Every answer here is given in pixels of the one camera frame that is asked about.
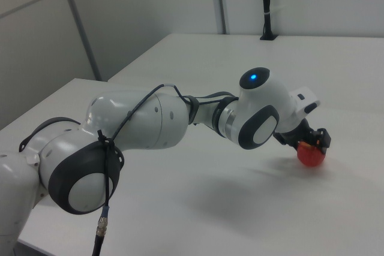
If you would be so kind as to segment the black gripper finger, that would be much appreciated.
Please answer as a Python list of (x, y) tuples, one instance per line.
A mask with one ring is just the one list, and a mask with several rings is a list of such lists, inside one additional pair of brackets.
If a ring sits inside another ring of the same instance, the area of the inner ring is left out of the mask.
[(311, 134), (313, 138), (313, 146), (315, 146), (318, 150), (321, 151), (323, 155), (325, 155), (331, 144), (331, 136), (325, 128), (319, 128), (318, 130), (313, 131)]
[(282, 145), (288, 145), (294, 149), (297, 149), (298, 144), (301, 141), (301, 136), (297, 132), (275, 132), (275, 139)]

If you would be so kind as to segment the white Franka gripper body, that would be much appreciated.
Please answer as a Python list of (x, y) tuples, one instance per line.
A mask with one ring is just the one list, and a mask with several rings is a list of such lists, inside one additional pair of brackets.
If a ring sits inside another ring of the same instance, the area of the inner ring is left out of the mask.
[(288, 133), (296, 141), (304, 141), (310, 137), (313, 129), (309, 126), (307, 116), (320, 106), (318, 97), (306, 86), (289, 92), (293, 104), (293, 112), (288, 121)]

